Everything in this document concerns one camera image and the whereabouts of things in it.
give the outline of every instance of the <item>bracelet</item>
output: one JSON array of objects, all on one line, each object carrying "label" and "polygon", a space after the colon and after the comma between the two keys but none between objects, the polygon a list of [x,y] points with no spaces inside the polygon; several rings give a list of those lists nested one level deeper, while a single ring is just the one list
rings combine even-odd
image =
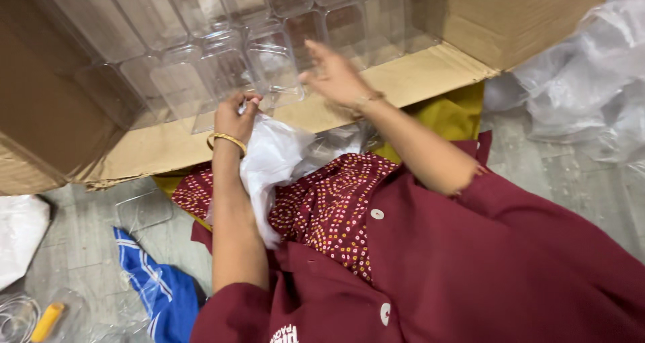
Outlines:
[{"label": "bracelet", "polygon": [[213,150],[213,144],[210,142],[211,137],[213,137],[213,142],[215,142],[216,138],[223,138],[236,143],[242,149],[242,158],[246,157],[246,145],[244,145],[243,142],[239,141],[238,139],[235,139],[234,137],[228,134],[212,133],[211,135],[209,135],[208,138],[206,139],[206,143],[208,144],[208,147],[210,148],[210,150]]}]

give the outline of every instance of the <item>white plastic bag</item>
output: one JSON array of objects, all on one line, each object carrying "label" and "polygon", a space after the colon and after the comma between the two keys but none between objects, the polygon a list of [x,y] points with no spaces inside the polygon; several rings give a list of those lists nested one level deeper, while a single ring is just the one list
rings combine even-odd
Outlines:
[{"label": "white plastic bag", "polygon": [[275,202],[276,185],[291,180],[294,167],[302,161],[315,134],[293,128],[259,113],[246,158],[240,164],[240,177],[251,197],[257,228],[267,248],[275,249],[280,235],[271,228],[267,216]]},{"label": "white plastic bag", "polygon": [[49,205],[36,196],[0,197],[0,290],[27,272],[49,214]]}]

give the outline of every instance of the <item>yellow fabric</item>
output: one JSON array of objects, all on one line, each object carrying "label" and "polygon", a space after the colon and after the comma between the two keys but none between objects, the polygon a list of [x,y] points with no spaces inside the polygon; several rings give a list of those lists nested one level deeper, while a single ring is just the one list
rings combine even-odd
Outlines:
[{"label": "yellow fabric", "polygon": [[[483,100],[484,82],[480,82],[406,106],[403,111],[447,140],[474,140],[479,135],[479,116]],[[392,162],[401,162],[399,155],[389,143],[372,149],[372,152]],[[192,167],[183,168],[157,174],[152,178],[157,183],[157,187],[170,198],[179,182],[189,174],[191,169]],[[194,215],[191,216],[211,231],[207,223]]]}]

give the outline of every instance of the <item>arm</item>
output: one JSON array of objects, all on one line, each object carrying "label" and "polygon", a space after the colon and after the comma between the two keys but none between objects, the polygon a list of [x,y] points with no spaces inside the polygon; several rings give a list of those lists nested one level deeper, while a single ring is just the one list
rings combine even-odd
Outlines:
[{"label": "arm", "polygon": [[347,59],[320,43],[306,44],[322,75],[303,73],[301,80],[374,124],[426,188],[452,195],[470,183],[473,158],[380,97]]},{"label": "arm", "polygon": [[[250,100],[242,115],[238,108]],[[215,113],[215,132],[247,143],[262,96],[236,94]],[[239,174],[240,148],[216,138],[213,145],[213,293],[224,286],[246,282],[268,290],[264,242],[255,224],[251,201]]]}]

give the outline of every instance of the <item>blue cloth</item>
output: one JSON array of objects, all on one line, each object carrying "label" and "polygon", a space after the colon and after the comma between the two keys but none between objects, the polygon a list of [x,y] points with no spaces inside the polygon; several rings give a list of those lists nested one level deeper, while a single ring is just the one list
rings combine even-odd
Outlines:
[{"label": "blue cloth", "polygon": [[193,279],[169,265],[157,264],[124,231],[114,228],[119,264],[139,293],[155,343],[188,343],[197,318],[198,296]]}]

